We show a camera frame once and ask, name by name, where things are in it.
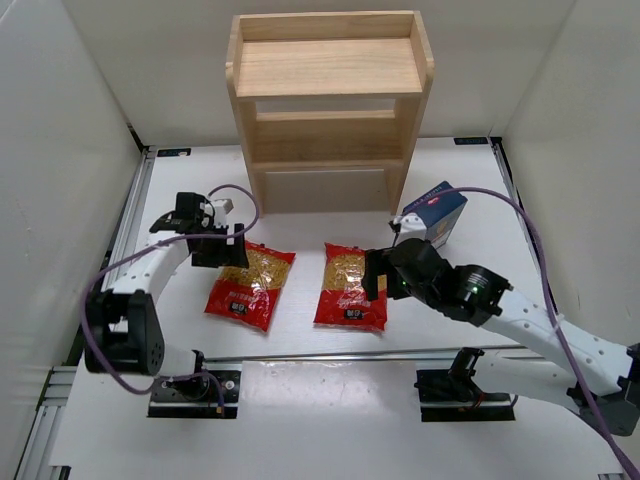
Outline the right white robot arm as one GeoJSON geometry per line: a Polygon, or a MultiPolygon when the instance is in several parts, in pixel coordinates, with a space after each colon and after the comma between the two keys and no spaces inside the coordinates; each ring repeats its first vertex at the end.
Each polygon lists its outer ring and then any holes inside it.
{"type": "Polygon", "coordinates": [[[368,250],[361,280],[375,300],[384,279],[394,300],[413,297],[444,317],[508,337],[544,364],[464,347],[446,370],[421,372],[422,401],[477,407],[491,394],[513,394],[566,408],[594,429],[631,435],[639,422],[639,348],[611,343],[560,318],[478,265],[452,266],[426,240],[368,250]]]}

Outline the red pasta bag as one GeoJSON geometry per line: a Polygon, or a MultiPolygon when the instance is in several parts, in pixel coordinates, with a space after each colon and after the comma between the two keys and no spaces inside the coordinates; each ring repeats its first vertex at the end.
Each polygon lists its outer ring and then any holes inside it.
{"type": "Polygon", "coordinates": [[[267,333],[296,254],[249,241],[245,246],[249,267],[224,267],[204,312],[267,333]]]}
{"type": "Polygon", "coordinates": [[[325,243],[325,258],[314,324],[383,332],[387,322],[386,281],[378,281],[378,298],[369,300],[361,285],[365,252],[358,247],[325,243]]]}

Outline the blue pasta box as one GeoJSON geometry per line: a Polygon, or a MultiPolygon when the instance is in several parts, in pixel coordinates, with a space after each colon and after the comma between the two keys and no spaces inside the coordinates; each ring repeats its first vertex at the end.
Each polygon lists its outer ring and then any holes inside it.
{"type": "Polygon", "coordinates": [[[459,192],[443,193],[451,189],[452,185],[443,181],[407,204],[400,214],[416,213],[427,226],[425,240],[435,249],[447,242],[467,203],[459,192]]]}

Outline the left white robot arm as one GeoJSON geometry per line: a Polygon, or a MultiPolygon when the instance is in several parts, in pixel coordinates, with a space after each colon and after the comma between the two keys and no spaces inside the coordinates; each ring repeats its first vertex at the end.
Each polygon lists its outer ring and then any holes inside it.
{"type": "Polygon", "coordinates": [[[168,345],[156,302],[185,261],[194,267],[249,266],[241,223],[230,226],[230,199],[176,194],[174,209],[149,229],[145,247],[104,291],[85,304],[85,365],[92,373],[191,377],[203,370],[204,355],[168,345]]]}

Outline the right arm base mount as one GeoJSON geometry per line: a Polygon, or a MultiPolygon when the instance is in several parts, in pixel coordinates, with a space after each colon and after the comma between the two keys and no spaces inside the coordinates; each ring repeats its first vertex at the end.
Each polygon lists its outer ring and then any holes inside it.
{"type": "Polygon", "coordinates": [[[478,348],[462,348],[446,368],[416,370],[423,423],[508,422],[515,420],[515,394],[485,392],[473,381],[476,364],[485,356],[478,348]]]}

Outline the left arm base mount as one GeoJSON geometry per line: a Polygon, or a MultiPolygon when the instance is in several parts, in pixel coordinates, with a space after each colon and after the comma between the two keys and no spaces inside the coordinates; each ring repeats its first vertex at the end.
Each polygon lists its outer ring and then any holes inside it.
{"type": "Polygon", "coordinates": [[[148,418],[236,419],[241,389],[241,363],[207,363],[208,376],[188,381],[156,380],[147,408],[148,418]]]}

